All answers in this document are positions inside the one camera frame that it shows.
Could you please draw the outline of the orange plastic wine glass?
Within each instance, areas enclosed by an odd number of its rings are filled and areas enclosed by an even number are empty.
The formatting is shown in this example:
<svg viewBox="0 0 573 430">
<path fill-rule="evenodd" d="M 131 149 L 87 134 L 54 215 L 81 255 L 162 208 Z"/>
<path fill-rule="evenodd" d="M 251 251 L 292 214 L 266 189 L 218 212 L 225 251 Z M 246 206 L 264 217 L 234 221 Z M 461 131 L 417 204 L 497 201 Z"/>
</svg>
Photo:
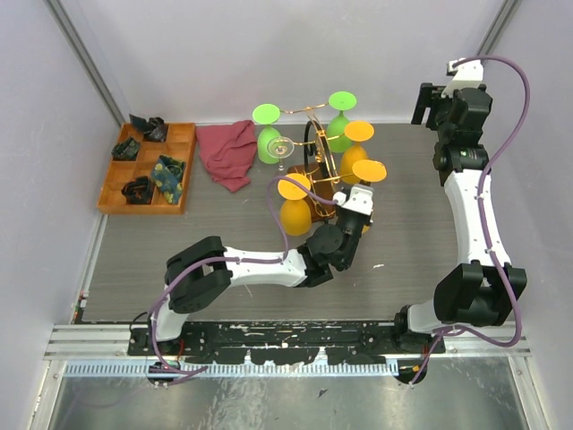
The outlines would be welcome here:
<svg viewBox="0 0 573 430">
<path fill-rule="evenodd" d="M 305 200 L 307 192 L 286 179 L 278 182 L 278 192 L 284 199 L 279 219 L 286 233 L 293 237 L 308 233 L 312 224 L 312 215 Z"/>
</svg>

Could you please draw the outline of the green plastic wine glass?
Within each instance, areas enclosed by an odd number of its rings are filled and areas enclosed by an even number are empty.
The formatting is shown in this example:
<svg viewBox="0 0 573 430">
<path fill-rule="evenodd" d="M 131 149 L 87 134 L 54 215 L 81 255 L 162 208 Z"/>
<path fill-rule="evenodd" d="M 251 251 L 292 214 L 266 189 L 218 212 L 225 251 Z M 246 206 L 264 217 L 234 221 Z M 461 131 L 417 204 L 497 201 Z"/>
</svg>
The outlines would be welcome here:
<svg viewBox="0 0 573 430">
<path fill-rule="evenodd" d="M 345 113 L 355 107 L 357 99 L 353 93 L 340 90 L 332 93 L 328 102 L 329 106 L 338 112 L 327 127 L 329 147 L 334 153 L 343 153 L 352 145 L 345 135 L 346 125 L 350 122 Z"/>
<path fill-rule="evenodd" d="M 252 120 L 262 128 L 257 138 L 257 154 L 261 162 L 265 164 L 277 164 L 278 159 L 273 157 L 268 150 L 269 142 L 280 136 L 280 132 L 273 126 L 280 118 L 280 109 L 270 103 L 257 106 L 252 112 Z"/>
</svg>

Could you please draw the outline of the clear wine glass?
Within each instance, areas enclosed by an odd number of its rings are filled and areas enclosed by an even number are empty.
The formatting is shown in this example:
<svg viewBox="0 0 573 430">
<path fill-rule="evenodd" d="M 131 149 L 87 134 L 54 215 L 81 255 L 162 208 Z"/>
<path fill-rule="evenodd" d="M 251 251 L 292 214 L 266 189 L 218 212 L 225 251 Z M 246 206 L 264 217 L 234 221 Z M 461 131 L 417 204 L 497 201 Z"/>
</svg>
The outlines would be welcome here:
<svg viewBox="0 0 573 430">
<path fill-rule="evenodd" d="M 295 150 L 294 142 L 285 137 L 277 136 L 269 140 L 267 144 L 268 154 L 278 161 L 278 171 L 285 170 L 284 160 L 290 157 Z"/>
</svg>

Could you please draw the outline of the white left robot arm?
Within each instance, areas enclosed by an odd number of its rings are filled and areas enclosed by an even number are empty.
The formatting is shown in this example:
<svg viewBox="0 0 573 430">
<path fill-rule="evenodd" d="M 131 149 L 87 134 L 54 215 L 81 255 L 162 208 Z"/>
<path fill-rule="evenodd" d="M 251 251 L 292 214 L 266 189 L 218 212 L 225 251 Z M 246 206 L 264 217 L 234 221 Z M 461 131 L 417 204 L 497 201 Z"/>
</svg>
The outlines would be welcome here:
<svg viewBox="0 0 573 430">
<path fill-rule="evenodd" d="M 190 314 L 226 290 L 250 285 L 314 288 L 350 268 L 372 208 L 338 206 L 335 223 L 318 227 L 302 245 L 286 253 L 247 252 L 207 236 L 167 260 L 165 288 L 152 307 L 147 343 L 160 355 L 176 350 Z"/>
</svg>

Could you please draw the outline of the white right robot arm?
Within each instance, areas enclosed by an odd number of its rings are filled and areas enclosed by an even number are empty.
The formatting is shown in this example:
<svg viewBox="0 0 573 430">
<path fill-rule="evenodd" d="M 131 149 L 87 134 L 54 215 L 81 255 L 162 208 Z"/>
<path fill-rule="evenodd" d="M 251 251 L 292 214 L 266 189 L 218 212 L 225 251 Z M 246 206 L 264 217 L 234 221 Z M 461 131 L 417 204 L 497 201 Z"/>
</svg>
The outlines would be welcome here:
<svg viewBox="0 0 573 430">
<path fill-rule="evenodd" d="M 402 352 L 414 352 L 424 337 L 444 328 L 501 326 L 525 290 L 526 272 L 513 265 L 500 240 L 486 170 L 490 157 L 480 143 L 491 108 L 483 84 L 451 93 L 430 82 L 420 86 L 412 122 L 438 135 L 432 162 L 452 209 L 458 264 L 431 300 L 396 313 L 392 339 Z"/>
</svg>

